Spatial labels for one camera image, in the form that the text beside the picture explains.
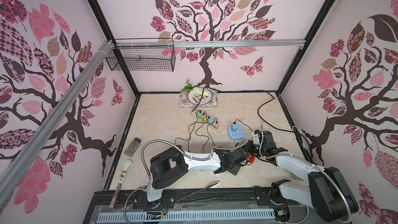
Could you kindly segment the teal USB charger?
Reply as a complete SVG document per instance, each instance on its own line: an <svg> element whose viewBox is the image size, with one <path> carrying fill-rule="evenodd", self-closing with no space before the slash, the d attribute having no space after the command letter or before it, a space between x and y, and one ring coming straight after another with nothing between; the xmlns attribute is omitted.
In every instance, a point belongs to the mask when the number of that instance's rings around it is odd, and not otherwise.
<svg viewBox="0 0 398 224"><path fill-rule="evenodd" d="M231 125L231 131L236 132L239 129L239 125L237 125L235 122L232 123Z"/></svg>

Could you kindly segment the red electric shaver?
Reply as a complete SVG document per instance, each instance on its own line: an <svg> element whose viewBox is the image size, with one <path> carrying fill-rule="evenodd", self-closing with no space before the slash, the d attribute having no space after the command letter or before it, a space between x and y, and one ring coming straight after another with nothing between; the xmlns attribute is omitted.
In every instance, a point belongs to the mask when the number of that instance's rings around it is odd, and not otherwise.
<svg viewBox="0 0 398 224"><path fill-rule="evenodd" d="M250 154L247 154L246 157L247 157L247 165L248 166L252 165L256 159L255 156L252 156Z"/></svg>

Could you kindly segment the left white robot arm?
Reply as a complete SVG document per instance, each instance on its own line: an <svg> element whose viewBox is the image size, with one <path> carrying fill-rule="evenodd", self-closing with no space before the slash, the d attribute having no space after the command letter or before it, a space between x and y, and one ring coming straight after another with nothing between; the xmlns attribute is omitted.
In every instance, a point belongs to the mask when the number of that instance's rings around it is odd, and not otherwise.
<svg viewBox="0 0 398 224"><path fill-rule="evenodd" d="M214 174L230 172L237 175L240 167L247 162L241 148L215 149L211 153L191 153L181 150L180 146L172 146L154 156L147 168L149 180L147 201L160 200L163 189L177 182L184 175L194 171L208 171Z"/></svg>

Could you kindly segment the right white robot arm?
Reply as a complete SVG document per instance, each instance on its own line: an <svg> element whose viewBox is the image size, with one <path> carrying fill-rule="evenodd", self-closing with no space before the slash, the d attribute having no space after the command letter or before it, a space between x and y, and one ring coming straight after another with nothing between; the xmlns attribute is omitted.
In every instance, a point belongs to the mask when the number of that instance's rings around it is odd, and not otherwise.
<svg viewBox="0 0 398 224"><path fill-rule="evenodd" d="M277 147L269 131L255 130L252 137L246 149L248 153L289 171L306 183L303 186L289 179L272 183L271 199L275 203L292 200L314 209L326 222L351 222L359 205L340 170L318 166L293 155L283 147Z"/></svg>

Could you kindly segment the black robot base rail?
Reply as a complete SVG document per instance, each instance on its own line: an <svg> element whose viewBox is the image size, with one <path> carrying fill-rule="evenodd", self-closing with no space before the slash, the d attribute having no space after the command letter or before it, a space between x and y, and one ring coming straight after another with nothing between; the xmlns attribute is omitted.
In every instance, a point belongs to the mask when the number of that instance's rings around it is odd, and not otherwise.
<svg viewBox="0 0 398 224"><path fill-rule="evenodd" d="M284 203L275 203L271 199L271 187L252 188L210 188L199 197L207 198L221 196L218 200L207 200L202 202L178 203L175 201L187 196L198 189L166 189L163 191L160 200L154 202L147 201L146 192L138 190L120 191L114 208L109 207L115 193L112 191L95 192L89 205L86 216L83 220L85 224L95 224L94 220L99 213L127 213L127 212L160 212L162 216L169 211L202 211L220 209L273 209L275 220L246 220L250 223L261 223L275 221L277 223L304 222L311 208L298 202L289 200ZM199 223L243 223L245 220L235 221L206 221Z"/></svg>

